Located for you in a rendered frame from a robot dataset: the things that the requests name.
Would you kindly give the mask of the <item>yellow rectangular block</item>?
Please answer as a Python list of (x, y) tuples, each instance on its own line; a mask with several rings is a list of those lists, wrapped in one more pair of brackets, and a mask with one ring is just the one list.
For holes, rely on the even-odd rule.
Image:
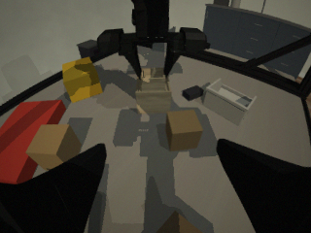
[(63, 63), (62, 77), (71, 102), (102, 93), (100, 79), (89, 57)]

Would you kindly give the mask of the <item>red flat rectangular block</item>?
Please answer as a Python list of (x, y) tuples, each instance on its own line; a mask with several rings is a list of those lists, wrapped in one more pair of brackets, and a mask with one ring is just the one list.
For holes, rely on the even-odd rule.
[(65, 113), (62, 100), (20, 102), (0, 128), (0, 183), (32, 179), (38, 163), (26, 154), (42, 124), (58, 124)]

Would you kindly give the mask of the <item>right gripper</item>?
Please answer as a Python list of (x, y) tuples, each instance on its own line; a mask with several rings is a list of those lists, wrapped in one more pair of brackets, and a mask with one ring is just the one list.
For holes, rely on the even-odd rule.
[[(182, 34), (179, 32), (168, 32), (167, 34), (170, 0), (133, 0), (133, 8), (135, 8), (136, 32), (124, 34), (123, 28), (105, 30), (98, 35), (97, 47), (100, 53), (116, 51), (120, 48), (118, 54), (124, 55), (139, 79), (141, 78), (141, 67), (135, 43), (167, 43), (166, 61), (164, 61), (163, 69), (166, 78), (180, 55), (187, 54), (186, 47), (188, 50), (206, 50), (206, 35), (198, 28), (180, 27), (179, 32)], [(170, 40), (170, 42), (163, 42), (163, 40)]]

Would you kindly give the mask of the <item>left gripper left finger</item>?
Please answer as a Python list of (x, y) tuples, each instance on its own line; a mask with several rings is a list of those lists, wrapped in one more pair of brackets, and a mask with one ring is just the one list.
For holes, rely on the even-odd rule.
[(0, 221), (17, 233), (85, 233), (100, 185), (105, 144), (24, 183), (0, 183)]

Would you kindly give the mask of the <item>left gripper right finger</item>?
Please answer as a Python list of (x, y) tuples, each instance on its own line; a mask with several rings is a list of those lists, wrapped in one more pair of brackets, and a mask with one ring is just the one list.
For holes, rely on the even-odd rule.
[(230, 140), (217, 153), (256, 233), (298, 233), (311, 217), (311, 167)]

